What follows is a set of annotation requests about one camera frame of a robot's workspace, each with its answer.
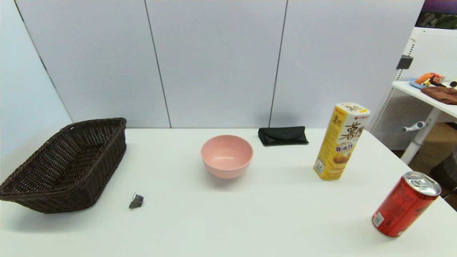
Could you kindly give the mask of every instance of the orange object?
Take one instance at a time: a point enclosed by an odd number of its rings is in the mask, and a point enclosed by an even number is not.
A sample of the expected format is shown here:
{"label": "orange object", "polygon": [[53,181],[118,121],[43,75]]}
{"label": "orange object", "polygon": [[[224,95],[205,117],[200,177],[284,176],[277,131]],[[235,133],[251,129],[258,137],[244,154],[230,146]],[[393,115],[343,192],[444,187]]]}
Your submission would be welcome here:
{"label": "orange object", "polygon": [[422,75],[421,77],[419,77],[418,79],[416,79],[416,81],[414,81],[414,83],[422,84],[422,83],[424,83],[427,79],[431,79],[434,75],[435,75],[435,73],[432,73],[432,72],[425,73],[424,75]]}

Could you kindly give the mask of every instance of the small black object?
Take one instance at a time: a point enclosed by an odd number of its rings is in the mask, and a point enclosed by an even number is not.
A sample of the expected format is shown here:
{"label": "small black object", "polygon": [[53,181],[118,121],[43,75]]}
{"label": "small black object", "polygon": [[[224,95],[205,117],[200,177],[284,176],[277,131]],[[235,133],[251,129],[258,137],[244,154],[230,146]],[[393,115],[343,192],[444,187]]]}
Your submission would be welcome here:
{"label": "small black object", "polygon": [[411,56],[403,54],[401,56],[399,64],[397,65],[397,70],[399,70],[399,69],[407,70],[411,66],[411,63],[413,63],[413,58]]}
{"label": "small black object", "polygon": [[306,145],[305,127],[261,128],[259,139],[264,146]]}
{"label": "small black object", "polygon": [[434,85],[434,86],[442,86],[442,87],[446,87],[445,85],[443,84],[440,84],[440,83],[435,83],[435,82],[430,82],[430,84]]}
{"label": "small black object", "polygon": [[143,205],[143,198],[144,197],[142,197],[141,195],[134,193],[132,201],[130,202],[129,208],[133,209],[133,208],[141,207],[141,205]]}

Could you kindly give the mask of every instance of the brown cloth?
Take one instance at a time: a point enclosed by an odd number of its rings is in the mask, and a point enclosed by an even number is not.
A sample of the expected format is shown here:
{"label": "brown cloth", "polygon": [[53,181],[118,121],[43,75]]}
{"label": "brown cloth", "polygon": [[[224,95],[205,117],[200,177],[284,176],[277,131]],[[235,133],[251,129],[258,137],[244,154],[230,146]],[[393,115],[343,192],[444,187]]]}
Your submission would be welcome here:
{"label": "brown cloth", "polygon": [[422,88],[421,91],[437,101],[457,105],[457,90],[453,87],[429,86]]}

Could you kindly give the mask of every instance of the wicker basket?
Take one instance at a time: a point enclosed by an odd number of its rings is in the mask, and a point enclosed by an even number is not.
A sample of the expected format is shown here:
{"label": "wicker basket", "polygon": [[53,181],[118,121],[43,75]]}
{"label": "wicker basket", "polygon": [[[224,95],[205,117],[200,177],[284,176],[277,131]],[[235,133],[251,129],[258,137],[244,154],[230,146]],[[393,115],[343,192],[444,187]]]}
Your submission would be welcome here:
{"label": "wicker basket", "polygon": [[0,186],[0,200],[43,213],[94,205],[124,155],[124,118],[74,123],[52,136]]}

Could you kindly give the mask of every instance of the soda can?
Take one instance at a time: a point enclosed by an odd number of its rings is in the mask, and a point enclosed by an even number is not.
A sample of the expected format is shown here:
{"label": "soda can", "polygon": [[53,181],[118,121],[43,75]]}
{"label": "soda can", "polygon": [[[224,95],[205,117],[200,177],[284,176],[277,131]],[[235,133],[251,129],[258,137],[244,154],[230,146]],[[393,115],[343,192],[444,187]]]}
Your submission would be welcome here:
{"label": "soda can", "polygon": [[429,176],[405,173],[372,216],[374,226],[388,237],[399,237],[438,198],[440,185]]}

